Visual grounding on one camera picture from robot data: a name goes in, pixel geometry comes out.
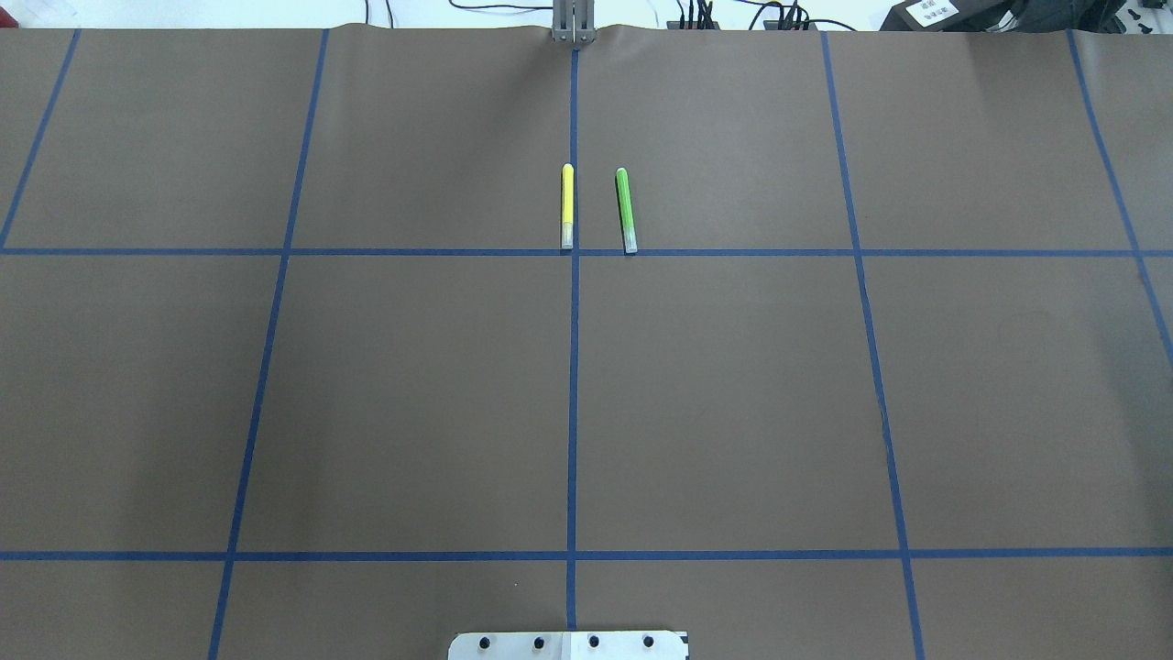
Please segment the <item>blue tape line lengthwise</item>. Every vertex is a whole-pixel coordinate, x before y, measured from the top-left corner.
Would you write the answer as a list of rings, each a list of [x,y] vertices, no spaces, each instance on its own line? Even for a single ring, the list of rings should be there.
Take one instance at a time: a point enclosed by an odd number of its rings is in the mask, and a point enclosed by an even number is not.
[[[579,79],[581,50],[572,49],[569,63],[569,121],[568,155],[574,169],[579,166]],[[579,370],[581,370],[581,247],[579,203],[571,193],[571,246],[569,258],[569,352],[568,352],[568,472],[565,529],[565,625],[578,630],[577,617],[577,559],[578,559],[578,436],[579,436]]]

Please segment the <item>green highlighter pen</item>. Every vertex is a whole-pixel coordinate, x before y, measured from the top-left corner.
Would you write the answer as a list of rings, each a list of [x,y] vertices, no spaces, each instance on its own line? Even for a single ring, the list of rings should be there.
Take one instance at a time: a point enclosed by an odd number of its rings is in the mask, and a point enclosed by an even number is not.
[[[623,241],[624,254],[637,254],[638,238],[633,225],[633,199],[631,179],[628,168],[616,168],[615,188],[617,204],[619,204],[621,241]]]

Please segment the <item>yellow highlighter pen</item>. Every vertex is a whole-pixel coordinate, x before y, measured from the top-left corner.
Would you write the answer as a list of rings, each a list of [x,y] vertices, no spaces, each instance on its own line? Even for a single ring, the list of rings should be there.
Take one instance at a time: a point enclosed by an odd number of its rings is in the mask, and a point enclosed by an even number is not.
[[[560,249],[575,246],[576,171],[572,163],[563,164],[560,175]]]

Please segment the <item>brown paper table cover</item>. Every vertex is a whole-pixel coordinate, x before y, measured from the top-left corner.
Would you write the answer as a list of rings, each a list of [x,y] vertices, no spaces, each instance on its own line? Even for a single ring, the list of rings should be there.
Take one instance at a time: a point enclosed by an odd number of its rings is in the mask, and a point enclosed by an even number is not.
[[[4,249],[560,249],[540,27],[4,30]],[[1169,36],[581,50],[579,249],[1169,249]],[[5,659],[564,631],[569,258],[4,256]],[[578,630],[1168,659],[1169,259],[581,258]]]

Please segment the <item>blue tape line crosswise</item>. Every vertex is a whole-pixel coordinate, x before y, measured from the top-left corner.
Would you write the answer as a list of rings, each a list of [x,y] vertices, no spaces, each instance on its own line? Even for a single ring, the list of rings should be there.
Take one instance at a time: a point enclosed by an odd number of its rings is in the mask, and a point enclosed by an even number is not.
[[[165,256],[165,258],[625,258],[621,249],[436,247],[4,247],[4,256]],[[1169,249],[640,249],[636,258],[1055,258],[1172,259]]]

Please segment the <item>aluminium frame post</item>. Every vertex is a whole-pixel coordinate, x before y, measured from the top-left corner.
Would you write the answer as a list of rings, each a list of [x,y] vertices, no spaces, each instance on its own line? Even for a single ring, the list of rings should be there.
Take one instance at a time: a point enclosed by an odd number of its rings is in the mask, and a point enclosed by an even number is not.
[[[552,41],[582,46],[597,38],[594,0],[552,0]]]

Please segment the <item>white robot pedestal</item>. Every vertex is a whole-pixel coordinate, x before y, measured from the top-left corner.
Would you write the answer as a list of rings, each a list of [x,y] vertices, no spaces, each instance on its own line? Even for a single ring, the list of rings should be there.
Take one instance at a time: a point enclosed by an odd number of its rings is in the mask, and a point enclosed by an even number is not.
[[[666,630],[460,633],[448,659],[690,659],[686,633]]]

